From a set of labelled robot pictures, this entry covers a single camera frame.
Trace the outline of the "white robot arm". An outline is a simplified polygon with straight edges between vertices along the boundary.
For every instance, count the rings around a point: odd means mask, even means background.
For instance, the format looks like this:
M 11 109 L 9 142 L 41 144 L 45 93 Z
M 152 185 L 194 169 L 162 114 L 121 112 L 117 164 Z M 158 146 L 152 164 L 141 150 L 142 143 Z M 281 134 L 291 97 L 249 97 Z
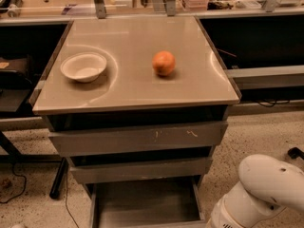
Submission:
M 255 154 L 238 167 L 238 183 L 214 206 L 206 228 L 253 228 L 286 207 L 304 211 L 304 172 Z

